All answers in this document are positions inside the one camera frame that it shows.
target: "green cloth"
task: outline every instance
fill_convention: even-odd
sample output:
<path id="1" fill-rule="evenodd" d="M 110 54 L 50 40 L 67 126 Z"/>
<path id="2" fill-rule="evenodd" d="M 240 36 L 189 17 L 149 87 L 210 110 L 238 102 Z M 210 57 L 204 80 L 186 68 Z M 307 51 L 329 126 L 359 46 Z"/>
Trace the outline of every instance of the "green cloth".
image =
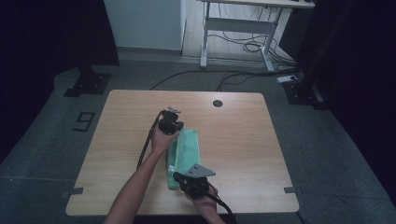
<path id="1" fill-rule="evenodd" d="M 168 188 L 179 187 L 172 176 L 173 172 L 185 174 L 194 164 L 200 164 L 198 134 L 195 130 L 182 129 L 168 149 Z"/>

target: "table top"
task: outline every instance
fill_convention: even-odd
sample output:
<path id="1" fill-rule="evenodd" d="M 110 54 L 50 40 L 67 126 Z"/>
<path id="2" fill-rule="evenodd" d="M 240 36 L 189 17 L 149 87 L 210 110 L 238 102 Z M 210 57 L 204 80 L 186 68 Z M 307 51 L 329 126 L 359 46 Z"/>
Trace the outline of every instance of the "table top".
<path id="1" fill-rule="evenodd" d="M 222 107 L 213 102 L 220 100 Z M 112 91 L 99 119 L 66 213 L 106 215 L 133 174 L 149 128 L 168 106 L 180 110 L 186 129 L 195 129 L 201 164 L 234 213 L 296 212 L 299 204 L 276 133 L 259 93 L 202 91 Z M 167 187 L 166 156 L 158 162 L 140 215 L 197 214 L 180 190 Z M 220 213 L 227 213 L 218 206 Z"/>
<path id="2" fill-rule="evenodd" d="M 225 4 L 240 4 L 240 5 L 254 5 L 267 7 L 291 7 L 291 8 L 313 8 L 313 2 L 305 2 L 300 0 L 298 2 L 291 0 L 199 0 L 201 2 L 209 3 L 225 3 Z"/>

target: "black tripod base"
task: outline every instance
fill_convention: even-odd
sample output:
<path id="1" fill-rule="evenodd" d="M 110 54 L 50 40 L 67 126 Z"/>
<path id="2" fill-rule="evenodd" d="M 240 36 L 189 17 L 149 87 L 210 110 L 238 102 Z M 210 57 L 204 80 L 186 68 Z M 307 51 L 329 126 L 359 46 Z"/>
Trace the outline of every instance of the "black tripod base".
<path id="1" fill-rule="evenodd" d="M 329 109 L 323 101 L 318 100 L 312 89 L 303 90 L 300 83 L 285 82 L 283 88 L 291 105 L 312 105 L 316 110 Z"/>
<path id="2" fill-rule="evenodd" d="M 79 97 L 81 94 L 102 95 L 110 79 L 110 74 L 95 74 L 93 81 L 87 82 L 83 75 L 81 75 L 73 89 L 68 89 L 64 93 L 64 97 Z"/>
<path id="3" fill-rule="evenodd" d="M 300 83 L 283 83 L 283 88 L 285 89 L 286 96 L 288 97 L 289 104 L 291 105 L 313 105 L 313 98 L 311 94 L 301 94 Z"/>

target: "cable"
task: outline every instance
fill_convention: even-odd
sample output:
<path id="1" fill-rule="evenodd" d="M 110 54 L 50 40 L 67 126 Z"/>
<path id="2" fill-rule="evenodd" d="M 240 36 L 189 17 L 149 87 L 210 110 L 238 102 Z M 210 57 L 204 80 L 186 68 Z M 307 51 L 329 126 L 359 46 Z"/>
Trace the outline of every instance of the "cable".
<path id="1" fill-rule="evenodd" d="M 257 20 L 259 21 L 262 18 L 262 11 L 260 12 L 259 17 L 257 18 Z"/>
<path id="2" fill-rule="evenodd" d="M 270 11 L 268 11 L 267 9 L 268 9 L 268 7 L 265 7 L 265 12 L 270 13 Z"/>
<path id="3" fill-rule="evenodd" d="M 270 7 L 270 12 L 268 13 L 268 21 L 269 21 L 270 18 L 271 18 L 271 13 L 272 13 L 272 7 Z"/>
<path id="4" fill-rule="evenodd" d="M 139 162 L 137 163 L 136 166 L 136 170 L 139 168 L 139 166 L 142 164 L 143 162 L 143 158 L 145 157 L 146 154 L 146 150 L 148 149 L 148 145 L 149 145 L 149 140 L 151 139 L 152 133 L 154 131 L 155 126 L 158 124 L 158 120 L 160 119 L 160 115 L 163 113 L 163 111 L 161 111 L 157 118 L 154 120 L 154 123 L 152 124 L 151 128 L 148 131 L 148 138 L 146 139 L 146 143 L 143 146 L 142 152 L 140 153 L 140 158 L 139 158 Z"/>
<path id="5" fill-rule="evenodd" d="M 213 191 L 215 191 L 216 197 L 213 196 L 212 194 L 210 194 L 208 191 L 201 190 L 200 188 L 198 188 L 198 186 L 192 184 L 191 182 L 188 182 L 188 185 L 195 188 L 196 190 L 198 190 L 200 193 L 204 194 L 206 197 L 210 198 L 211 200 L 215 201 L 220 206 L 224 207 L 225 210 L 227 211 L 228 215 L 230 216 L 230 218 L 233 220 L 233 222 L 235 224 L 237 223 L 236 219 L 233 216 L 233 211 L 231 210 L 231 208 L 227 205 L 227 203 L 225 203 L 224 201 L 221 200 L 219 195 L 216 193 L 215 188 L 210 183 L 209 183 L 209 186 L 213 189 Z"/>
<path id="6" fill-rule="evenodd" d="M 230 15 L 228 15 L 228 12 L 227 12 L 227 4 L 225 4 L 225 3 L 224 3 L 224 10 L 225 10 L 225 14 L 227 14 L 228 18 L 230 18 Z"/>
<path id="7" fill-rule="evenodd" d="M 258 6 L 255 6 L 255 7 L 254 7 L 254 11 L 251 13 L 249 19 L 251 19 L 251 17 L 252 17 L 252 16 L 254 15 L 254 13 L 257 11 L 257 8 L 258 8 Z"/>
<path id="8" fill-rule="evenodd" d="M 215 36 L 215 37 L 218 37 L 218 38 L 222 38 L 222 39 L 224 39 L 224 40 L 226 40 L 228 42 L 232 42 L 232 43 L 239 44 L 239 45 L 244 45 L 244 47 L 243 47 L 244 51 L 257 52 L 257 51 L 262 50 L 262 48 L 264 46 L 264 43 L 255 40 L 255 38 L 266 36 L 266 35 L 257 35 L 257 36 L 253 36 L 252 35 L 252 38 L 246 38 L 246 39 L 233 39 L 233 38 L 228 37 L 227 35 L 225 35 L 226 37 L 221 36 L 221 35 L 209 35 L 209 36 Z M 248 42 L 245 42 L 245 43 L 241 43 L 241 42 L 235 41 L 235 40 L 249 40 L 249 39 L 252 39 L 253 41 L 248 41 Z M 294 60 L 282 57 L 282 56 L 280 56 L 280 55 L 278 55 L 276 53 L 276 48 L 278 46 L 278 43 L 277 43 L 277 40 L 275 38 L 273 38 L 273 40 L 276 42 L 276 45 L 275 45 L 274 48 L 269 48 L 269 53 L 274 58 L 274 60 L 276 62 L 278 62 L 278 63 L 286 63 L 286 64 L 288 64 L 290 66 L 295 66 L 297 63 Z M 248 46 L 257 47 L 257 49 L 250 49 Z"/>
<path id="9" fill-rule="evenodd" d="M 202 10 L 202 27 L 205 28 L 205 2 L 202 2 L 204 6 L 204 10 Z"/>
<path id="10" fill-rule="evenodd" d="M 221 18 L 220 3 L 219 3 L 219 17 Z"/>
<path id="11" fill-rule="evenodd" d="M 279 70 L 279 67 L 280 66 L 287 66 L 287 67 L 295 67 L 295 66 L 293 66 L 293 65 L 288 65 L 288 64 L 283 64 L 283 63 L 280 63 L 280 64 L 278 64 L 277 66 L 276 66 L 276 70 Z"/>
<path id="12" fill-rule="evenodd" d="M 226 38 L 228 40 L 235 40 L 235 41 L 237 41 L 237 40 L 251 40 L 253 38 L 259 38 L 259 37 L 263 37 L 263 36 L 265 36 L 265 35 L 256 35 L 256 36 L 250 37 L 250 38 L 231 38 L 231 37 L 228 37 L 227 35 L 224 35 L 224 37 L 221 35 L 217 35 L 217 37 Z"/>
<path id="13" fill-rule="evenodd" d="M 297 217 L 300 219 L 301 223 L 302 223 L 302 224 L 305 224 L 304 219 L 303 219 L 303 217 L 301 216 L 301 214 L 300 214 L 298 211 L 296 212 L 296 214 L 297 214 Z"/>
<path id="14" fill-rule="evenodd" d="M 247 80 L 253 78 L 253 77 L 269 77 L 269 76 L 275 76 L 275 75 L 280 75 L 280 74 L 287 74 L 287 73 L 296 73 L 299 72 L 298 69 L 296 68 L 291 68 L 291 69 L 285 69 L 285 70 L 281 70 L 278 72 L 274 72 L 274 73 L 249 73 L 249 72 L 238 72 L 235 74 L 231 74 L 226 76 L 226 74 L 224 74 L 223 78 L 221 79 L 216 91 L 222 91 L 222 87 L 225 85 L 240 85 L 242 83 L 245 83 Z M 238 77 L 238 76 L 248 76 L 246 77 L 244 80 L 239 81 L 237 83 L 231 83 L 231 82 L 225 82 L 227 79 L 231 78 L 231 77 Z"/>
<path id="15" fill-rule="evenodd" d="M 157 84 L 155 84 L 153 87 L 151 87 L 149 90 L 150 90 L 150 91 L 154 90 L 156 87 L 158 87 L 159 85 L 163 84 L 165 81 L 171 79 L 172 77 L 177 77 L 177 76 L 180 76 L 180 75 L 183 75 L 183 74 L 195 73 L 195 72 L 196 72 L 196 73 L 202 73 L 203 71 L 202 71 L 202 70 L 190 70 L 190 71 L 184 71 L 184 72 L 176 73 L 176 74 L 174 74 L 174 75 L 172 75 L 172 76 L 170 76 L 170 77 L 167 77 L 167 78 L 161 80 L 160 82 L 158 82 Z M 220 72 L 232 72 L 232 71 L 205 71 L 205 72 L 206 72 L 206 73 L 220 73 Z"/>

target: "floor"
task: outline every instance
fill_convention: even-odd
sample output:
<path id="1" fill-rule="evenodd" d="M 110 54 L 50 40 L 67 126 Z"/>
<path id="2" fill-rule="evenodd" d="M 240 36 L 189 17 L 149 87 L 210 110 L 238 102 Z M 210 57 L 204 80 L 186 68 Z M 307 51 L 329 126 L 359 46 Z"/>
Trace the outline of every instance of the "floor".
<path id="1" fill-rule="evenodd" d="M 186 1 L 187 3 L 187 23 L 185 30 L 185 38 L 183 44 L 183 56 L 185 57 L 200 57 L 201 46 L 204 40 L 204 17 L 206 12 L 206 5 L 200 1 Z M 260 20 L 272 21 L 278 8 L 276 7 L 254 7 L 247 5 L 233 5 L 233 4 L 211 4 L 210 16 L 221 18 L 232 18 L 238 20 Z M 282 11 L 279 19 L 279 25 L 276 28 L 275 41 L 271 47 L 284 56 L 288 55 L 276 45 L 280 41 L 286 23 L 288 21 L 291 9 L 285 8 Z M 235 44 L 223 39 L 228 37 L 233 42 L 246 43 L 251 41 L 252 34 L 209 31 L 208 33 L 208 58 L 212 59 L 234 59 L 239 61 L 262 62 L 262 54 L 258 52 L 249 52 L 244 50 L 243 44 Z M 255 38 L 257 42 L 265 42 L 265 37 Z M 248 49 L 254 51 L 257 47 L 247 46 Z"/>
<path id="2" fill-rule="evenodd" d="M 225 71 L 262 71 L 255 63 L 222 60 L 200 70 L 196 61 L 176 55 L 121 52 L 120 67 L 94 67 L 96 72 L 112 75 L 105 93 L 78 98 L 63 97 L 77 80 L 78 70 L 58 75 L 48 102 L 0 164 L 0 223 L 103 222 L 104 217 L 70 217 L 64 210 L 66 193 L 74 187 L 111 90 L 148 90 L 173 74 L 191 71 L 154 90 L 215 91 Z M 396 223 L 395 206 L 336 118 L 330 111 L 290 105 L 276 83 L 281 76 L 254 77 L 236 85 L 246 78 L 242 75 L 231 78 L 229 82 L 235 85 L 226 85 L 223 90 L 264 96 L 291 181 L 299 190 L 300 210 L 237 214 L 238 223 Z M 73 131 L 81 112 L 95 113 L 85 133 Z"/>

